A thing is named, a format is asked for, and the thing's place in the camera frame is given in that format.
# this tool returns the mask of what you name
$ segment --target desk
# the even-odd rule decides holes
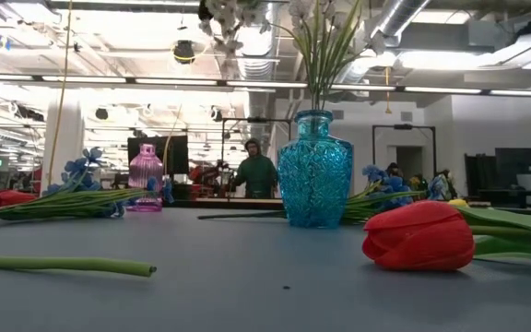
[[[493,207],[508,208],[512,202],[515,208],[527,208],[526,198],[531,196],[531,190],[479,189],[478,195],[481,200],[489,201]]]
[[[0,270],[0,332],[531,331],[531,267],[387,272],[361,253],[361,227],[196,219],[214,212],[169,208],[0,227],[1,255],[93,255],[158,267],[150,279]]]

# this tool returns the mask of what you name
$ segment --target tulip stem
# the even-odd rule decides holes
[[[515,227],[494,227],[494,226],[470,226],[473,235],[490,236],[531,236],[531,231]]]
[[[105,258],[10,257],[0,256],[0,268],[11,270],[69,269],[121,273],[150,277],[157,270],[147,263]]]

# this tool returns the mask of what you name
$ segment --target ductwork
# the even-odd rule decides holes
[[[378,38],[377,33],[383,34],[383,40],[386,46],[398,46],[400,43],[401,33],[411,23],[413,18],[421,11],[431,0],[386,0],[380,16],[373,18],[376,24],[370,33],[370,40]],[[362,67],[357,61],[347,65],[338,76],[338,83],[357,84],[364,78],[368,68]],[[332,99],[341,99],[345,93],[339,92]]]
[[[273,3],[268,3],[264,6],[265,18],[270,21],[275,21],[276,6]],[[241,79],[267,81],[272,79],[274,73],[274,62],[264,60],[264,57],[270,57],[273,52],[274,45],[274,30],[260,33],[260,26],[252,26],[244,28],[239,31],[239,40],[243,42],[241,53],[243,58],[238,60],[239,73]],[[261,59],[252,59],[251,57],[261,57]],[[251,117],[268,117],[268,97],[264,92],[249,92],[249,101],[245,105],[249,110],[245,111]],[[251,137],[261,139],[264,152],[267,150],[268,139],[264,135],[265,127],[262,125],[251,126]]]

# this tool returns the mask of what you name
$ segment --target wall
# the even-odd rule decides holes
[[[494,156],[495,148],[531,148],[531,98],[450,96],[425,109],[436,126],[438,170],[454,172],[466,195],[465,154]]]
[[[288,110],[287,100],[276,100],[277,118],[283,118]],[[299,110],[311,108],[310,101],[303,101]],[[413,112],[413,125],[423,125],[423,109],[418,109],[414,102],[391,102],[391,114],[386,113],[386,103],[377,102],[370,105],[365,102],[342,102],[325,106],[328,110],[342,110],[345,118],[335,120],[331,124],[331,135],[347,140],[354,145],[354,176],[352,180],[352,192],[362,191],[367,184],[367,179],[361,174],[361,170],[372,163],[372,125],[395,125],[402,124],[401,112]],[[287,139],[277,136],[277,147],[280,148],[288,142]],[[391,138],[391,143],[399,146],[407,146],[410,137],[402,135],[400,138]]]

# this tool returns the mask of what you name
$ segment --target turquoise textured vase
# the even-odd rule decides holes
[[[299,136],[278,151],[280,193],[291,226],[335,228],[348,201],[353,146],[329,136],[328,111],[298,112]]]

